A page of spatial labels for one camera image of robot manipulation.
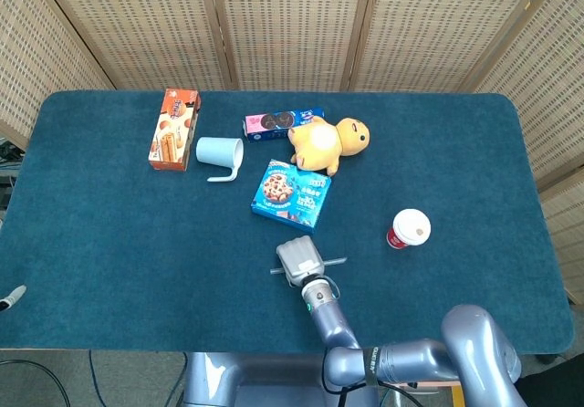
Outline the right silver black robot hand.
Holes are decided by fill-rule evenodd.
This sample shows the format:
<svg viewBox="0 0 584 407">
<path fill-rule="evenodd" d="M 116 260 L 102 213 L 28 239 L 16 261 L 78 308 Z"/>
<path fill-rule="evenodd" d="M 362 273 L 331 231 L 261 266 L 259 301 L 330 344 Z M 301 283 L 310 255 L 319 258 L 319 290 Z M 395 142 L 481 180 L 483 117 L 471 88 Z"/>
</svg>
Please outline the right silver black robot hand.
<svg viewBox="0 0 584 407">
<path fill-rule="evenodd" d="M 276 254 L 292 287 L 302 287 L 307 277 L 321 276 L 325 272 L 324 261 L 309 235 L 278 245 Z"/>
</svg>

